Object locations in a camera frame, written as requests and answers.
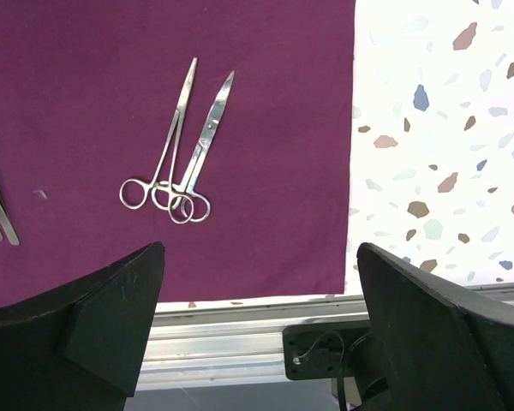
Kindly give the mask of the steel ring-handle hemostat forceps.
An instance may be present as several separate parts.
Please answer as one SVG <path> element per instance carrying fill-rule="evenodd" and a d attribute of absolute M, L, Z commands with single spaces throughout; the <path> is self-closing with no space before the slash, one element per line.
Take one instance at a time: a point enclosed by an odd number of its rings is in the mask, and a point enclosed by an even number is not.
<path fill-rule="evenodd" d="M 160 210 L 171 212 L 172 206 L 175 204 L 175 201 L 177 199 L 179 200 L 186 200 L 191 205 L 194 204 L 194 202 L 190 199 L 190 197 L 185 194 L 182 190 L 179 191 L 175 188 L 173 188 L 173 175 L 175 172 L 175 166 L 176 166 L 176 156 L 178 153 L 179 143 L 182 135 L 182 126 L 184 123 L 187 107 L 188 107 L 188 101 L 189 96 L 192 90 L 192 86 L 194 84 L 194 77 L 197 67 L 198 57 L 193 57 L 187 75 L 185 77 L 185 80 L 182 84 L 182 89 L 179 95 L 179 99 L 177 100 L 175 112 L 173 115 L 173 118 L 171 120 L 170 129 L 166 135 L 166 140 L 164 143 L 163 151 L 160 155 L 158 165 L 154 171 L 152 180 L 149 182 L 144 182 L 137 178 L 129 178 L 123 182 L 119 189 L 119 200 L 121 203 L 127 207 L 130 210 L 137 210 L 141 208 L 148 198 L 148 196 L 151 196 L 151 200 L 153 204 Z M 170 171 L 169 171 L 169 177 L 166 182 L 160 182 L 158 180 L 160 171 L 162 170 L 162 166 L 164 164 L 166 154 L 168 152 L 171 152 L 171 162 L 170 162 Z M 141 201 L 138 204 L 129 204 L 126 200 L 126 197 L 124 196 L 124 188 L 129 184 L 135 184 L 142 188 L 143 196 Z M 168 203 L 167 205 L 162 205 L 156 198 L 156 193 L 158 191 L 163 191 L 167 193 L 168 195 Z"/>

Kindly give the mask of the purple cloth wrap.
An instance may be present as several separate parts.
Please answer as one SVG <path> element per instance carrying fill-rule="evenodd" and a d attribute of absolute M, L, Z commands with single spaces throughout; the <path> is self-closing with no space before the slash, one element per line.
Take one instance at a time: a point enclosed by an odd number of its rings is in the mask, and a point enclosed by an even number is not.
<path fill-rule="evenodd" d="M 0 307 L 154 241 L 162 301 L 344 290 L 355 5 L 351 1 L 0 1 Z M 194 191 L 199 223 L 148 196 L 198 57 L 173 183 L 232 70 Z"/>

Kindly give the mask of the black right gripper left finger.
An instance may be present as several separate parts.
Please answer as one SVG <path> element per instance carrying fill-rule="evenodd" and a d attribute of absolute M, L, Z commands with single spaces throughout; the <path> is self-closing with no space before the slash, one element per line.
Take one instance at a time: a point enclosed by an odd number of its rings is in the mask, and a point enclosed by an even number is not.
<path fill-rule="evenodd" d="M 154 242 L 0 308 L 0 410 L 122 410 L 134 396 L 164 277 Z"/>

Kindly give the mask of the steel surgical scissors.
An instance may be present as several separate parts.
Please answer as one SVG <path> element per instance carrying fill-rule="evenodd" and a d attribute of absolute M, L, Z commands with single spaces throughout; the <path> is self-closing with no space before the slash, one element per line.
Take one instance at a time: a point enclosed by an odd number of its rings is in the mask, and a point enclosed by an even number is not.
<path fill-rule="evenodd" d="M 169 206 L 169 214 L 174 223 L 199 223 L 206 220 L 211 214 L 211 203 L 209 199 L 205 195 L 195 192 L 194 188 L 200 176 L 203 163 L 205 162 L 206 156 L 212 145 L 213 138 L 218 130 L 218 125 L 224 114 L 225 106 L 235 77 L 235 72 L 235 70 L 232 70 L 229 73 L 218 91 L 218 94 L 208 112 L 203 128 L 200 132 L 200 137 L 194 147 L 181 182 L 179 184 L 173 183 L 171 185 L 176 191 L 179 191 L 182 194 L 182 196 L 176 198 L 173 201 L 173 204 Z M 194 202 L 196 200 L 203 202 L 206 207 L 206 212 L 201 217 L 194 216 Z"/>

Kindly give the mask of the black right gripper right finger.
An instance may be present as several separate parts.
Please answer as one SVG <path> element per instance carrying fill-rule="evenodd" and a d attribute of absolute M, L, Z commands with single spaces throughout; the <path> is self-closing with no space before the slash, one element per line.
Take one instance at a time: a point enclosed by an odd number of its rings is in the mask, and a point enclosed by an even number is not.
<path fill-rule="evenodd" d="M 514 306 L 365 242 L 362 291 L 389 396 L 384 410 L 514 410 Z"/>

